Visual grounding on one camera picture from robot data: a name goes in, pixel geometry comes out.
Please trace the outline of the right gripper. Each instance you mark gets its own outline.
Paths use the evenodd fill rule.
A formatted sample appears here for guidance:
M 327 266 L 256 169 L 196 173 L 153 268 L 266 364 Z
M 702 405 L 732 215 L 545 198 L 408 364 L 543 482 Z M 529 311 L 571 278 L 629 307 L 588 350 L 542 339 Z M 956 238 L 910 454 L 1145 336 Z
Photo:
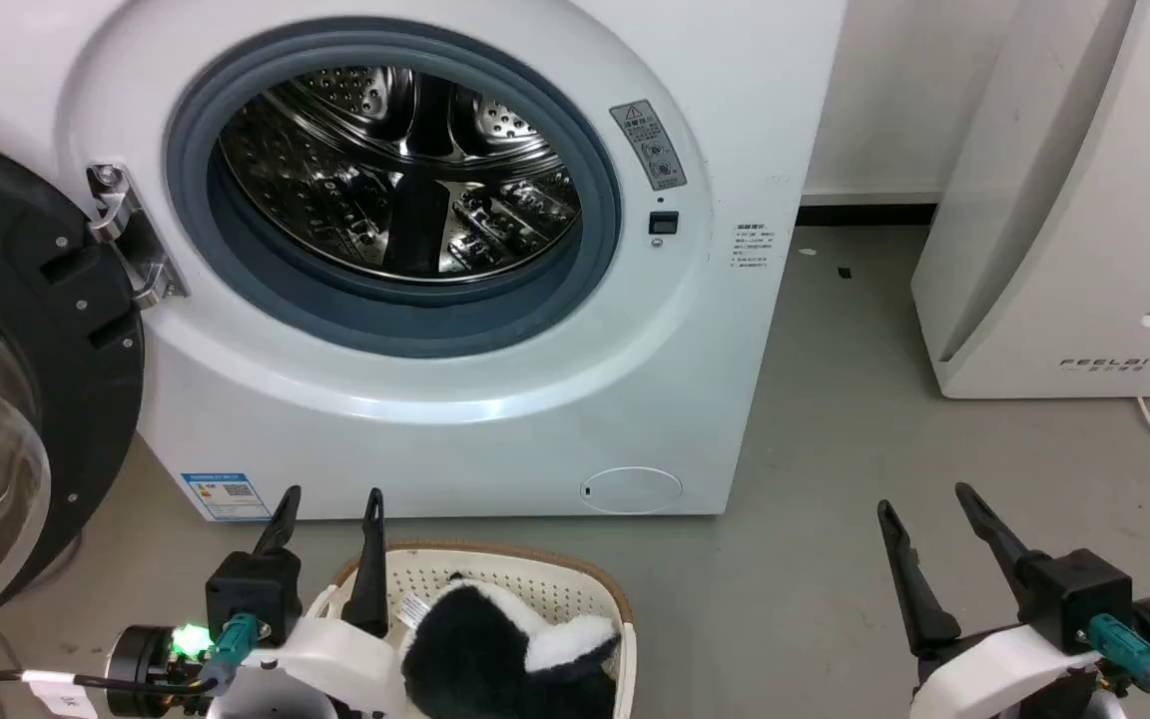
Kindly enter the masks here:
M 1150 597 L 1124 569 L 1078 549 L 1028 549 L 973 485 L 954 484 L 1018 602 L 1017 624 L 964 634 L 941 606 L 891 502 L 877 523 L 918 683 L 912 718 L 1124 718 L 1130 693 L 1150 697 Z

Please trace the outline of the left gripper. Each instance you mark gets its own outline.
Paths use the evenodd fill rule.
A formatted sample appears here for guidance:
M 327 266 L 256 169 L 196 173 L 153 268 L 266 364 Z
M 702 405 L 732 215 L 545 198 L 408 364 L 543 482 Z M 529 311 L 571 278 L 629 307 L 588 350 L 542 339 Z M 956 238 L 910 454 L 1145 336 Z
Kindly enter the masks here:
M 253 554 L 278 554 L 291 540 L 301 487 L 291 485 Z M 224 602 L 206 640 L 187 628 L 132 625 L 106 663 L 103 699 L 118 718 L 401 718 L 400 660 L 389 641 L 386 515 L 379 488 L 366 497 L 363 546 L 351 574 L 325 587 L 310 609 L 258 611 Z

